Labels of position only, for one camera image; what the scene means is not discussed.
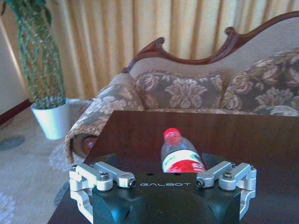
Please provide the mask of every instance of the carved wooden backrest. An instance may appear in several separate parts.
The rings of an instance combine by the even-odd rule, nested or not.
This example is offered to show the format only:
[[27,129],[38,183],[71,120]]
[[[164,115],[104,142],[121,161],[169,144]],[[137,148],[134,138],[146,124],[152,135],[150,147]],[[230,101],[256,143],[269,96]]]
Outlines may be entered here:
[[187,74],[222,70],[232,77],[251,64],[268,56],[299,46],[299,11],[279,15],[247,34],[238,34],[233,27],[223,46],[212,56],[200,60],[185,60],[167,53],[160,37],[142,49],[122,70],[136,77],[150,69]]

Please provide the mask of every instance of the floor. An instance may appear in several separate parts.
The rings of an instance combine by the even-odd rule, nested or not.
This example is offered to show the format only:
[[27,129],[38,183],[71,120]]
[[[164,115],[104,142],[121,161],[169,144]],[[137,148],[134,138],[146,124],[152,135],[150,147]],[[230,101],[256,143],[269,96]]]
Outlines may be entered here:
[[[90,101],[70,100],[72,124]],[[75,164],[83,159],[75,156]],[[30,108],[0,126],[0,224],[47,223],[67,190],[63,139],[49,140]]]

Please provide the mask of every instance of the dark wooden table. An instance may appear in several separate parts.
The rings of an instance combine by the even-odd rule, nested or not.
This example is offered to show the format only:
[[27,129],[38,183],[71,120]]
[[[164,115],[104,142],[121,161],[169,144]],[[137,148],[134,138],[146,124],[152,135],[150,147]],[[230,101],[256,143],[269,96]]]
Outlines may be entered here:
[[[161,172],[163,132],[169,127],[177,127],[199,153],[255,166],[256,198],[243,224],[299,223],[299,118],[116,111],[85,163],[116,153],[116,166],[124,171]],[[87,223],[68,190],[49,224]]]

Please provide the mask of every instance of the bottle label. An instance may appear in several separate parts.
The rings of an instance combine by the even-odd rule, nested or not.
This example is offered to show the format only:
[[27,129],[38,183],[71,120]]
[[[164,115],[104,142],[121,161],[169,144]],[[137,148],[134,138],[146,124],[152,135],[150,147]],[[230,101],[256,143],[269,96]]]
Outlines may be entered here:
[[170,153],[163,160],[165,173],[199,173],[205,171],[200,156],[191,150],[178,150]]

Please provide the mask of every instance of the red label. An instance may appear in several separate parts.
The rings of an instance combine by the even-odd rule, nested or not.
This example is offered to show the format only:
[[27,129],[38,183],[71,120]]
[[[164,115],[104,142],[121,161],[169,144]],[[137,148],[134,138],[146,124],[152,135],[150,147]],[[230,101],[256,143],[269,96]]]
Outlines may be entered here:
[[204,165],[192,160],[181,160],[174,163],[166,172],[167,173],[199,173],[206,169]]

